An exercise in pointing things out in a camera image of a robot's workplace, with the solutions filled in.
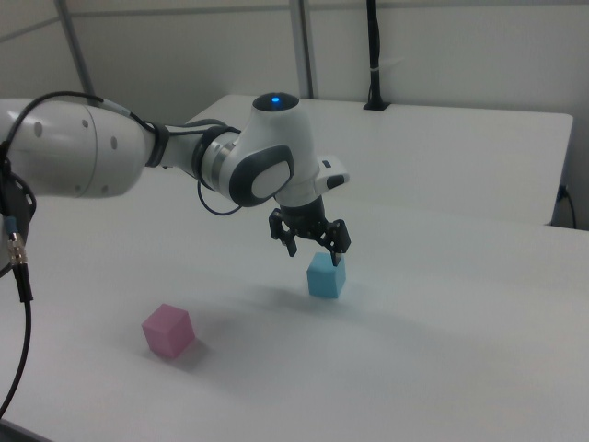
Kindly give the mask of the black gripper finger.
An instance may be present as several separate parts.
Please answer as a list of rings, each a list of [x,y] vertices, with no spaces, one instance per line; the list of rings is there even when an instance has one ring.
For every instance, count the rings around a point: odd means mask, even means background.
[[[340,264],[341,256],[352,244],[345,221],[337,219],[327,222],[319,235],[318,243],[329,252],[332,265],[337,267]]]
[[[279,240],[286,247],[289,256],[294,257],[297,252],[295,234],[284,227],[283,214],[279,208],[272,210],[269,216],[269,226],[271,237]]]

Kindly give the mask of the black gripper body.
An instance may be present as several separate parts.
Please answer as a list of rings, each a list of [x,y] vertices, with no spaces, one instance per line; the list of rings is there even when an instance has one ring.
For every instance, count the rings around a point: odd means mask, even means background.
[[[287,231],[296,237],[318,239],[327,231],[328,220],[321,196],[309,204],[297,207],[281,205],[279,211]]]

